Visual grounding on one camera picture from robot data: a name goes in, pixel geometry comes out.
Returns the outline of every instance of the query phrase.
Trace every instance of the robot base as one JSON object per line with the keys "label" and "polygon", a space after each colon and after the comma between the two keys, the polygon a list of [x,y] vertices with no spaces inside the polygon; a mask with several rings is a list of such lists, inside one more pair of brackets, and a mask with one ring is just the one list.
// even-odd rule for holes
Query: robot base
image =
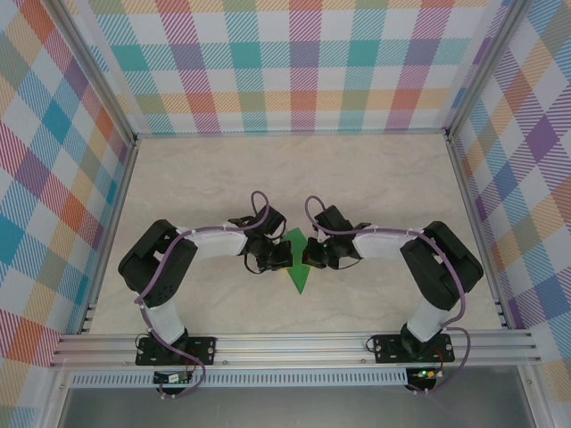
{"label": "robot base", "polygon": [[[172,346],[182,349],[175,342]],[[158,343],[154,337],[142,337],[137,343],[136,366],[183,366],[186,363],[184,357],[171,352]],[[200,359],[205,366],[214,364],[216,353],[215,337],[187,337],[184,351]]]}
{"label": "robot base", "polygon": [[401,345],[400,334],[376,334],[371,337],[377,364],[386,363],[451,363],[454,349],[448,334],[437,334],[418,358],[413,358]]}

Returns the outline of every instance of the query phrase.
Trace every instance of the beige marble surface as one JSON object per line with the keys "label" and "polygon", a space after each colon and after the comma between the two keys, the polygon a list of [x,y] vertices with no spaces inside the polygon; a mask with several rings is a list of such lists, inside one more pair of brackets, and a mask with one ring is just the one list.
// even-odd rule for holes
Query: beige marble surface
{"label": "beige marble surface", "polygon": [[[251,214],[255,189],[269,196],[290,229],[300,227],[306,236],[311,228],[303,202],[313,193],[353,224],[407,228],[442,220],[476,251],[440,135],[143,140],[91,333],[144,331],[135,294],[117,266],[156,219],[217,225]],[[404,261],[364,260],[339,272],[312,269],[300,295],[286,272],[255,276],[238,257],[191,266],[175,297],[194,333],[399,330],[419,299]],[[468,295],[461,325],[499,328],[485,279]]]}

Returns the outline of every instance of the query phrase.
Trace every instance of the enclosure wall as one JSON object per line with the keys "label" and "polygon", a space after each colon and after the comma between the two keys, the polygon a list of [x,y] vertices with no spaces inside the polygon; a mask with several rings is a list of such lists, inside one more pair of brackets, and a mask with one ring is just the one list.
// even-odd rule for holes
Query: enclosure wall
{"label": "enclosure wall", "polygon": [[536,0],[456,144],[515,327],[571,416],[571,4]]}
{"label": "enclosure wall", "polygon": [[65,0],[143,133],[440,129],[510,0]]}
{"label": "enclosure wall", "polygon": [[0,427],[30,426],[128,144],[39,0],[0,0]]}

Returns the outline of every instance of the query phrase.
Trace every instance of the green triangle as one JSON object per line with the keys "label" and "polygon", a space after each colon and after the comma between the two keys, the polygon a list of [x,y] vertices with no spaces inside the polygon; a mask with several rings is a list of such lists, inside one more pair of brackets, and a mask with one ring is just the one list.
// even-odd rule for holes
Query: green triangle
{"label": "green triangle", "polygon": [[302,264],[302,253],[307,245],[307,239],[299,227],[290,230],[285,236],[284,241],[292,243],[292,256],[294,258],[294,266],[287,269],[287,273],[292,278],[295,288],[300,294],[303,292],[307,277],[310,274],[310,267]]}

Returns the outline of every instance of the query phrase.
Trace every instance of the table surface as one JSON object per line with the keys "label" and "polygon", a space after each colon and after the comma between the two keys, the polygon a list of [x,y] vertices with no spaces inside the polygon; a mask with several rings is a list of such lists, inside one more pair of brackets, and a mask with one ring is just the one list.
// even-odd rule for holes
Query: table surface
{"label": "table surface", "polygon": [[[441,220],[477,255],[441,135],[143,140],[91,333],[144,331],[136,296],[117,266],[155,220],[219,225],[252,214],[256,189],[285,215],[288,229],[299,227],[305,236],[311,227],[303,202],[316,194],[354,225],[409,228]],[[192,265],[175,302],[191,333],[303,333],[400,330],[420,298],[403,260],[363,260],[343,271],[313,268],[299,294],[287,272],[252,275],[241,257],[226,257]],[[459,325],[500,328],[485,278],[467,302]]]}

